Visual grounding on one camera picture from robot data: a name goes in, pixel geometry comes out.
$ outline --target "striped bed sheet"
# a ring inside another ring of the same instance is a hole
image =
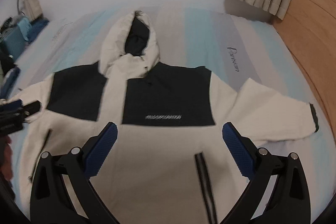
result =
[[[305,78],[275,29],[223,13],[173,5],[137,8],[147,13],[155,27],[161,62],[174,66],[206,66],[235,90],[250,77],[297,100],[315,105],[320,129],[310,137],[264,145],[275,155],[298,153],[310,191],[311,220],[323,211],[336,189],[336,148],[330,127]],[[111,26],[132,8],[113,8],[84,15],[75,21],[51,21],[37,40],[21,55],[21,74],[11,96],[47,75],[68,67],[91,64]],[[13,188],[18,190],[20,150],[27,132],[12,134]],[[262,213],[271,188],[261,201]]]

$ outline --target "zipper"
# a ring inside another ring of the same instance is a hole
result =
[[[50,135],[51,135],[51,132],[52,132],[52,130],[49,129],[47,135],[45,136],[45,139],[44,139],[43,145],[42,145],[42,147],[41,147],[41,150],[40,150],[40,152],[38,153],[37,158],[36,158],[36,160],[35,160],[34,167],[33,167],[33,170],[32,170],[32,172],[31,172],[31,175],[28,177],[31,183],[33,183],[33,176],[34,176],[34,173],[35,173],[35,169],[36,169],[37,162],[38,162],[38,160],[40,159],[40,154],[42,153],[44,147],[47,145],[47,142],[48,142],[48,139],[49,139],[49,137],[50,137]]]
[[[209,224],[217,224],[215,200],[212,195],[211,182],[203,153],[195,155],[195,163],[201,185],[203,201],[208,215]]]

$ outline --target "bed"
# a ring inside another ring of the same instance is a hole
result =
[[[301,140],[264,145],[275,155],[298,153],[310,191],[311,220],[315,220],[336,189],[335,142],[323,111],[276,30],[267,23],[177,4],[137,9],[147,13],[154,24],[163,63],[186,67],[205,65],[235,90],[250,77],[284,95],[315,105],[320,125],[317,133]],[[76,20],[51,21],[18,59],[21,74],[10,96],[52,72],[97,61],[101,42],[111,26],[131,10],[134,8],[116,7]],[[25,213],[28,209],[20,202],[17,178],[26,130],[27,125],[12,135],[12,183],[16,203]],[[256,215],[263,212],[270,191],[268,187]]]

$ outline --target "wooden panel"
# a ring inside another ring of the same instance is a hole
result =
[[[291,0],[283,21],[273,25],[336,137],[336,0]]]

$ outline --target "silver bolt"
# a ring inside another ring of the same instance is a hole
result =
[[[80,151],[81,150],[79,147],[74,147],[73,149],[71,149],[71,154],[77,155]]]
[[[49,152],[43,152],[41,155],[42,159],[46,159],[49,156]]]
[[[267,149],[266,148],[260,148],[259,150],[259,154],[261,154],[261,155],[267,155],[267,153],[268,153],[268,151],[267,151]]]
[[[291,153],[291,158],[293,159],[293,160],[297,160],[298,159],[298,155],[297,155],[297,153]]]

